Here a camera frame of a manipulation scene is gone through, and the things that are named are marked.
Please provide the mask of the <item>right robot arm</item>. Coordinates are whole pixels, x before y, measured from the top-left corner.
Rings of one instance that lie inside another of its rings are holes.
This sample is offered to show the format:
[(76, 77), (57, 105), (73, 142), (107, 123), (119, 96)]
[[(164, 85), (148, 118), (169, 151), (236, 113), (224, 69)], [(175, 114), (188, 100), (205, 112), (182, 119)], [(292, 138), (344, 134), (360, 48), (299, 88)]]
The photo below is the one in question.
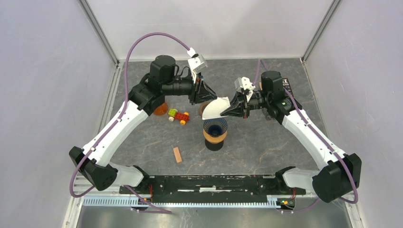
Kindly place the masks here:
[(356, 204), (362, 166), (359, 156), (344, 152), (316, 127), (302, 105), (284, 86), (280, 72), (263, 72), (260, 83), (261, 89), (256, 90), (249, 78), (238, 78), (234, 82), (235, 96), (220, 115), (246, 119), (251, 110), (265, 110), (271, 119), (299, 140), (318, 168), (316, 171), (297, 167), (281, 170), (281, 177), (274, 181), (276, 191), (286, 194), (293, 188), (299, 188), (313, 191), (326, 203), (340, 199)]

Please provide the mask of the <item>blue ribbed plastic dripper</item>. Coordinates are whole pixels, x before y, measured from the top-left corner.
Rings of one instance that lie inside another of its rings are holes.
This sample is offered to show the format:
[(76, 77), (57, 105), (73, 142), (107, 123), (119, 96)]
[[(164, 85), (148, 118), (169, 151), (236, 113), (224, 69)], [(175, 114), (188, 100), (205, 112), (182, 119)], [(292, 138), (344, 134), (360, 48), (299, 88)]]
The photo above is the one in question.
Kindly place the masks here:
[(204, 121), (203, 128), (208, 135), (218, 137), (226, 133), (228, 124), (224, 118), (209, 119)]

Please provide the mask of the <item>light wooden ring holder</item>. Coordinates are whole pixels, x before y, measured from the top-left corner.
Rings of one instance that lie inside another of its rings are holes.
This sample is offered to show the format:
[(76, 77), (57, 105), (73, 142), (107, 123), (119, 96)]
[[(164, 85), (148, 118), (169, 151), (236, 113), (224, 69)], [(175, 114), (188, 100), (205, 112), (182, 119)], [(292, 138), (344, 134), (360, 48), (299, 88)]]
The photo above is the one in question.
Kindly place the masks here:
[(225, 140), (226, 136), (227, 136), (227, 131), (225, 131), (223, 134), (219, 135), (219, 136), (211, 136), (210, 134), (208, 134), (206, 131), (203, 131), (203, 135), (206, 141), (208, 141), (211, 144), (218, 144), (221, 143)]

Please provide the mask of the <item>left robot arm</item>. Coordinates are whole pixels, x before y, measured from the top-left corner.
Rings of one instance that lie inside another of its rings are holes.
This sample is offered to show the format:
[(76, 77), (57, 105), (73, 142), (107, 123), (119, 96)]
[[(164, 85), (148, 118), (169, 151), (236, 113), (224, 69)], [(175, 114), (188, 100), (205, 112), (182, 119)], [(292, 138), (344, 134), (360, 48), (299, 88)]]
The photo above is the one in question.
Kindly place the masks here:
[(168, 95), (186, 95), (191, 104), (217, 98), (204, 82), (202, 70), (207, 67), (202, 55), (188, 59), (188, 75), (182, 77), (173, 57), (160, 55), (150, 64), (149, 73), (128, 93), (121, 108), (102, 131), (82, 148), (74, 146), (69, 156), (92, 188), (103, 191), (112, 184), (129, 185), (137, 193), (149, 189), (149, 180), (139, 168), (110, 163), (121, 143), (144, 120), (165, 102)]

